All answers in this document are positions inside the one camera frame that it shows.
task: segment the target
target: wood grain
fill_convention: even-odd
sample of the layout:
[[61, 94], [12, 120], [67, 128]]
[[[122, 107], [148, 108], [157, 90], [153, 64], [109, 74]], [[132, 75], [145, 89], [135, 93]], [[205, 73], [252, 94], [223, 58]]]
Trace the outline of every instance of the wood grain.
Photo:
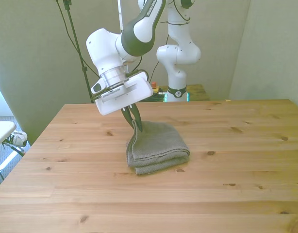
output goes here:
[[298, 107], [288, 100], [138, 104], [191, 161], [136, 176], [120, 112], [65, 105], [0, 186], [0, 233], [298, 233]]

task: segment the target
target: wood knot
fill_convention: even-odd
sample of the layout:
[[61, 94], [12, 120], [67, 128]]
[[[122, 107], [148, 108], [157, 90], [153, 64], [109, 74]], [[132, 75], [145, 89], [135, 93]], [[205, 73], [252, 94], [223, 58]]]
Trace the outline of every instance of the wood knot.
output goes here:
[[80, 218], [80, 223], [84, 223], [86, 222], [87, 220], [89, 219], [89, 216], [88, 215], [84, 215]]
[[243, 133], [243, 131], [241, 131], [239, 128], [237, 127], [231, 127], [231, 129], [236, 132], [236, 133]]
[[277, 116], [277, 115], [272, 115], [272, 117], [274, 118], [274, 119], [280, 119], [280, 117], [279, 116]]
[[210, 156], [215, 155], [215, 154], [216, 154], [215, 151], [209, 151], [209, 152], [207, 152], [207, 155], [210, 155]]
[[235, 183], [224, 183], [223, 186], [232, 186], [232, 187], [234, 187], [234, 186], [236, 186], [236, 184]]

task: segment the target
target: floor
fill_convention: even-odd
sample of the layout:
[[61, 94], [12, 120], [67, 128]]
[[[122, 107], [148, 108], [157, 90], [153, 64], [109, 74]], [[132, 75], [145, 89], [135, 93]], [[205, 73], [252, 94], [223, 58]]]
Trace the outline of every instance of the floor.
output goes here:
[[[12, 121], [17, 126], [17, 131], [21, 131], [20, 126], [18, 125], [14, 116], [0, 116], [0, 121]], [[30, 145], [27, 143], [27, 146], [24, 148], [25, 152], [28, 151]], [[9, 173], [13, 170], [13, 168], [17, 165], [17, 163], [21, 160], [21, 156], [14, 152], [9, 147], [3, 147], [0, 145], [0, 169], [4, 178], [6, 178]]]

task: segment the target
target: green light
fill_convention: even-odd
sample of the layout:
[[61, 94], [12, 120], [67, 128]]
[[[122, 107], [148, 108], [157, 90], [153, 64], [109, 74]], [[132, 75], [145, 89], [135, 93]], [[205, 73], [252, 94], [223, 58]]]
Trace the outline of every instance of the green light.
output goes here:
[[163, 102], [167, 102], [167, 94], [164, 95], [164, 100]]

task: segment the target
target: metal pole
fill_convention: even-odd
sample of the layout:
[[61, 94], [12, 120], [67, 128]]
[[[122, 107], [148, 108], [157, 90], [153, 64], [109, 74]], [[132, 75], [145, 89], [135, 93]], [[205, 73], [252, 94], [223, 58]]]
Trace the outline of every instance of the metal pole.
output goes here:
[[87, 90], [88, 90], [89, 95], [90, 95], [90, 100], [91, 100], [91, 103], [94, 103], [92, 101], [92, 93], [91, 93], [90, 83], [89, 83], [89, 80], [88, 80], [87, 74], [86, 74], [87, 67], [83, 63], [83, 58], [82, 58], [82, 55], [81, 55], [81, 51], [80, 51], [80, 47], [79, 47], [79, 43], [78, 43], [76, 31], [75, 31], [75, 27], [73, 25], [73, 21], [72, 21], [71, 14], [70, 14], [70, 6], [69, 5], [71, 5], [71, 0], [63, 0], [63, 3], [64, 3], [64, 6], [65, 6], [66, 11], [68, 13], [70, 25], [71, 25], [72, 32], [73, 32], [73, 36], [75, 38], [76, 47], [77, 47], [77, 50], [78, 50], [78, 54], [79, 54], [79, 58], [80, 58], [81, 66], [82, 66], [82, 71], [83, 71], [85, 82], [86, 82], [86, 87], [87, 87]]

